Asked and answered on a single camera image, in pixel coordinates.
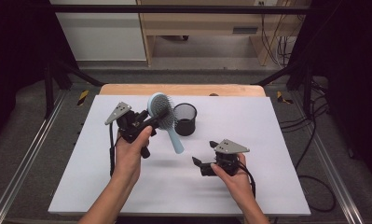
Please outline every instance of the person's left hand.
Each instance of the person's left hand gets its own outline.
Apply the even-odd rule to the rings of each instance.
[[[139,136],[130,144],[120,138],[116,144],[116,167],[112,178],[121,178],[132,187],[140,176],[141,149],[148,146],[152,127],[145,127]]]

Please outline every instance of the floor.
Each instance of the floor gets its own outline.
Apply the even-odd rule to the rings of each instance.
[[[157,39],[155,49],[154,60],[150,67],[140,62],[83,62],[80,65],[92,77],[110,83],[250,84],[280,69],[280,66],[275,63],[261,67],[247,36],[235,38],[191,36],[188,41],[183,41],[179,36],[162,36]],[[75,82],[71,90],[63,93],[55,88],[56,95],[65,95],[62,107],[54,123],[49,126],[49,133],[35,155],[33,165],[26,170],[28,175],[21,181],[22,185],[17,189],[17,197],[12,198],[12,203],[7,207],[5,223],[75,223],[79,219],[79,217],[59,217],[47,212],[54,190],[72,154],[78,137],[77,133],[81,131],[82,123],[88,115],[93,95],[99,92],[99,88],[86,84],[85,81],[75,76],[71,76],[71,79]],[[291,104],[291,101],[296,101],[299,92],[287,91],[283,85],[285,80],[286,77],[283,77],[265,87],[278,121],[294,120],[302,115],[296,104]],[[323,78],[316,77],[316,81],[326,85]],[[89,90],[89,96],[82,106],[76,105],[83,90]],[[282,94],[284,101],[278,100],[278,91]],[[313,99],[319,96],[319,92],[313,92]],[[30,151],[29,146],[44,121],[44,97],[43,82],[37,82],[19,91],[16,108],[1,131],[0,198],[11,178],[16,174],[23,156]],[[323,104],[324,99],[319,100],[316,108]],[[371,174],[361,160],[349,158],[346,143],[335,121],[329,115],[329,111],[325,111],[316,120],[317,133],[336,165],[363,223],[372,223]],[[281,126],[292,123],[294,122],[282,123]],[[294,163],[300,158],[305,145],[310,140],[309,126],[296,130],[298,127],[300,126],[283,130],[283,136]],[[299,165],[298,173],[312,175],[331,186],[318,152],[318,146],[312,144],[305,159]],[[338,204],[340,200],[333,201],[324,185],[316,184],[308,178],[302,178],[300,182],[311,206],[325,209],[329,208],[333,202],[337,202],[336,207],[329,212],[312,209],[310,217],[279,217],[277,223],[348,223],[349,220],[344,216],[344,204]],[[144,223],[142,218],[129,218],[122,221],[123,223]],[[149,221],[150,223],[179,223],[179,220],[173,218],[149,219]],[[239,222],[240,219],[187,219],[187,223]]]

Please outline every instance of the black mesh cup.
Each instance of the black mesh cup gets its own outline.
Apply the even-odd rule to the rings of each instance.
[[[174,117],[177,119],[174,129],[179,135],[189,136],[195,132],[195,117],[197,116],[195,106],[182,103],[175,106],[173,112]]]

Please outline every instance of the hairbrush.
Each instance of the hairbrush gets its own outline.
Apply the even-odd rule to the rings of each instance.
[[[167,115],[158,121],[158,128],[168,132],[174,151],[177,154],[182,153],[185,149],[180,142],[179,136],[174,131],[176,118],[174,117],[171,99],[162,92],[154,93],[150,99],[148,99],[147,110],[151,117],[161,114],[163,111],[167,111]]]

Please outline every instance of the white tabletop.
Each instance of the white tabletop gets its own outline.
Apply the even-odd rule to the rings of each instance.
[[[83,214],[109,181],[109,128],[104,122],[119,102],[135,112],[149,96],[98,95],[63,174],[50,213]],[[169,135],[150,138],[151,156],[121,214],[135,216],[239,216],[241,210],[217,176],[201,176],[192,156],[214,161],[209,141],[229,139],[245,147],[247,167],[256,183],[256,199],[267,216],[310,215],[282,133],[268,97],[172,96],[175,105],[198,110],[196,131],[180,136],[185,147],[175,154]]]

